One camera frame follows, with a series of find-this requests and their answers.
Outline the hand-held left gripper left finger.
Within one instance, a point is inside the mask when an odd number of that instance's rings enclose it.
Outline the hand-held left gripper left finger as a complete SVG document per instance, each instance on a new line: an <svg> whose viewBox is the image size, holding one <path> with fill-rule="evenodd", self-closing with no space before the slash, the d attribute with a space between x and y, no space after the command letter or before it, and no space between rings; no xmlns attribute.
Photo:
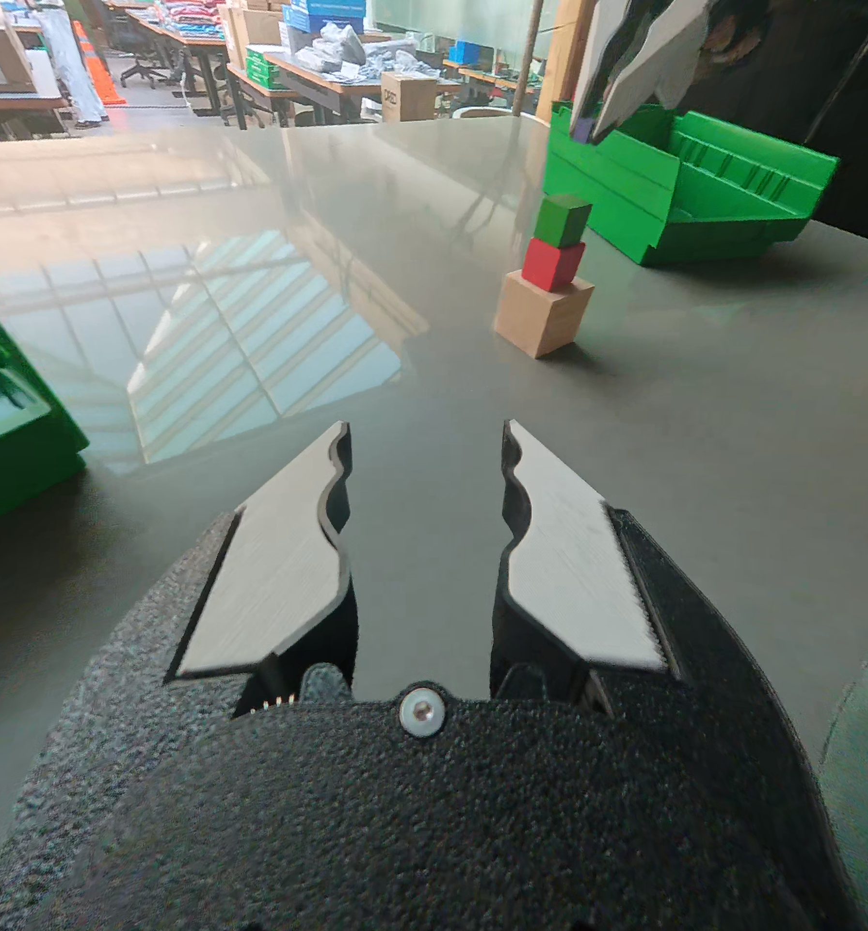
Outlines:
<svg viewBox="0 0 868 931"><path fill-rule="evenodd" d="M352 698L358 607L337 421L232 516L165 680L246 677L241 702Z"/></svg>

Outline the green wooden cube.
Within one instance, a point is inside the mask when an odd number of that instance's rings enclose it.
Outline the green wooden cube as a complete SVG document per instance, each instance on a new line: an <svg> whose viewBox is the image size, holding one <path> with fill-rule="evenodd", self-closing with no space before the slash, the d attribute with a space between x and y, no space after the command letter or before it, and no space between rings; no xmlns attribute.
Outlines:
<svg viewBox="0 0 868 931"><path fill-rule="evenodd" d="M533 238L568 249L581 241L592 211L591 202L566 193L545 194L533 230Z"/></svg>

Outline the stack of green boxes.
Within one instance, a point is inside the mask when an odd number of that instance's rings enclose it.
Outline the stack of green boxes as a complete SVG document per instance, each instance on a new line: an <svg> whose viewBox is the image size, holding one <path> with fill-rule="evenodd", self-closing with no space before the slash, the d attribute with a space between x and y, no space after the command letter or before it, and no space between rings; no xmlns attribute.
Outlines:
<svg viewBox="0 0 868 931"><path fill-rule="evenodd" d="M246 76L255 84L269 90L286 89L282 81L282 70L268 60L269 55L280 51L281 46L278 45L248 44L245 48Z"/></svg>

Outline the black office chair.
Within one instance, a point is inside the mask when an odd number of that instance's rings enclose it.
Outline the black office chair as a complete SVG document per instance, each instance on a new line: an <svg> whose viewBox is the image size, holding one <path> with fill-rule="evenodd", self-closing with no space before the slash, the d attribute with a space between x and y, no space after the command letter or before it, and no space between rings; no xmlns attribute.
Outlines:
<svg viewBox="0 0 868 931"><path fill-rule="evenodd" d="M108 12L107 28L112 48L132 57L130 67L119 76L120 87L126 87L128 80L134 77L144 79L152 88L169 81L161 70L164 61L149 33L138 28L125 9L115 8Z"/></svg>

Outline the stack of folded clothes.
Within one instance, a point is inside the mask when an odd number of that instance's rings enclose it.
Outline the stack of folded clothes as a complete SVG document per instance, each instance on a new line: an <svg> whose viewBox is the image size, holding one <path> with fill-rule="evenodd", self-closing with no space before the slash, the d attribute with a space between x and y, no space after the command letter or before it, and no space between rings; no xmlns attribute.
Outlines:
<svg viewBox="0 0 868 931"><path fill-rule="evenodd" d="M215 1L155 1L153 7L160 26L181 37L220 41L224 30Z"/></svg>

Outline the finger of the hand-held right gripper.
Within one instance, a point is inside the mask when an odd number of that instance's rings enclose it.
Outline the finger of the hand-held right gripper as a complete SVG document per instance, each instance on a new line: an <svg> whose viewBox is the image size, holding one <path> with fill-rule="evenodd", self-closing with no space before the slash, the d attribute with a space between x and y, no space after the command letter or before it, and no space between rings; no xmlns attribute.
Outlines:
<svg viewBox="0 0 868 931"><path fill-rule="evenodd" d="M693 83L706 44L713 2L630 2L608 40L623 48L609 67L594 141L603 141L654 99L673 110Z"/></svg>
<svg viewBox="0 0 868 931"><path fill-rule="evenodd" d="M572 107L570 130L580 117L601 114L606 87L633 35L632 1L596 3Z"/></svg>

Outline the large plain wooden cube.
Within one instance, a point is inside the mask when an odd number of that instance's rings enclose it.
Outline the large plain wooden cube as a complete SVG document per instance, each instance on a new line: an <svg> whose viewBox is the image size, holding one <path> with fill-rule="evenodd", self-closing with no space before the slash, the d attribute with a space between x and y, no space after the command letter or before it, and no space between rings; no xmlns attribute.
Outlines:
<svg viewBox="0 0 868 931"><path fill-rule="evenodd" d="M531 358L573 343L594 285L576 277L560 290L544 290L521 270L505 275L493 331Z"/></svg>

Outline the wooden-top work table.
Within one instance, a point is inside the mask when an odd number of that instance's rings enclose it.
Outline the wooden-top work table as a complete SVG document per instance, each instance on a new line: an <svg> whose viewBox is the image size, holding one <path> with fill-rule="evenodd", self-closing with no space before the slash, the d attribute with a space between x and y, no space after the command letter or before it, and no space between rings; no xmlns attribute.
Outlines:
<svg viewBox="0 0 868 931"><path fill-rule="evenodd" d="M0 92L0 142L69 138L63 98Z"/></svg>

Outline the orange traffic cone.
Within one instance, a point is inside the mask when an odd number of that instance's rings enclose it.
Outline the orange traffic cone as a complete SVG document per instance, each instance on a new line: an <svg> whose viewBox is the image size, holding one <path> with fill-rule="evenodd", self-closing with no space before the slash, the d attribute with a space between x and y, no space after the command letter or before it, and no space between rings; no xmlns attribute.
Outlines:
<svg viewBox="0 0 868 931"><path fill-rule="evenodd" d="M72 29L79 44L85 67L91 77L92 86L105 107L125 107L127 101L117 91L110 72L102 63L95 47L92 45L83 25L78 20L71 21Z"/></svg>

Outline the pile of grey plastic bags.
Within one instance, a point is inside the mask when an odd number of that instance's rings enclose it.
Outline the pile of grey plastic bags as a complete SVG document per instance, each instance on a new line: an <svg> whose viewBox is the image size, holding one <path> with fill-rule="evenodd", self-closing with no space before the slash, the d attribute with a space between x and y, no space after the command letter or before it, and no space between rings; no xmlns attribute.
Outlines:
<svg viewBox="0 0 868 931"><path fill-rule="evenodd" d="M318 74L343 74L355 78L367 62L365 48L350 23L328 22L311 44L293 54L302 67Z"/></svg>

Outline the green plastic bin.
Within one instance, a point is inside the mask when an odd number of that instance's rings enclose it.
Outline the green plastic bin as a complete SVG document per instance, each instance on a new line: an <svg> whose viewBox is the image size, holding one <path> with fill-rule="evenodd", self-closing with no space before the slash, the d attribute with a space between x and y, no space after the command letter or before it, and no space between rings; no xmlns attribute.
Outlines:
<svg viewBox="0 0 868 931"><path fill-rule="evenodd" d="M0 324L0 517L83 470L88 444Z"/></svg>
<svg viewBox="0 0 868 931"><path fill-rule="evenodd" d="M592 204L588 227L646 267L755 258L797 239L840 160L717 118L642 106L599 145L553 104L544 192Z"/></svg>

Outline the small cardboard box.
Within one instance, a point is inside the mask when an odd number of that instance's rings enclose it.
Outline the small cardboard box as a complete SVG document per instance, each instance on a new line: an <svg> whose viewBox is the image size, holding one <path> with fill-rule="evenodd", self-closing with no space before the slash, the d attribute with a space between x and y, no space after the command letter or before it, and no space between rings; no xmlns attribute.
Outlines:
<svg viewBox="0 0 868 931"><path fill-rule="evenodd" d="M436 117L437 77L398 72L381 74L382 121L387 124L430 121Z"/></svg>

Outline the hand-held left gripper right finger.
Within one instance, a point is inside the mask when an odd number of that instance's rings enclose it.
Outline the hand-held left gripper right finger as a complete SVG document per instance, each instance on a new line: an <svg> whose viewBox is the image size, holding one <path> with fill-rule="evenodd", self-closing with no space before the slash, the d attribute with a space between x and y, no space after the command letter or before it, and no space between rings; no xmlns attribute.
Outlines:
<svg viewBox="0 0 868 931"><path fill-rule="evenodd" d="M666 677L663 645L612 509L520 422L502 428L510 531L492 616L491 697L578 700L596 671Z"/></svg>

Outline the red wooden cube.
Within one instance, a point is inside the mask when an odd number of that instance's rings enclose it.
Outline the red wooden cube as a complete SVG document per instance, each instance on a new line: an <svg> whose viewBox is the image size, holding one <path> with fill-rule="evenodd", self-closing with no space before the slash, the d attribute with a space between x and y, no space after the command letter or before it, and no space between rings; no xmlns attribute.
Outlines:
<svg viewBox="0 0 868 931"><path fill-rule="evenodd" d="M525 252L521 277L544 291L561 291L574 281L585 250L583 241L561 248L532 238Z"/></svg>

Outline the stack of blue boxes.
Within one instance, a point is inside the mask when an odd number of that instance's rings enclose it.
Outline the stack of blue boxes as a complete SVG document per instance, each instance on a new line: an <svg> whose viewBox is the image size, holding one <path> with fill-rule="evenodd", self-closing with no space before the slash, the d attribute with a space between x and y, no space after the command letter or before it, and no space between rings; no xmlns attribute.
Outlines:
<svg viewBox="0 0 868 931"><path fill-rule="evenodd" d="M320 32L332 22L341 28L351 26L357 35L364 34L365 1L289 1L282 7L286 25L301 32Z"/></svg>

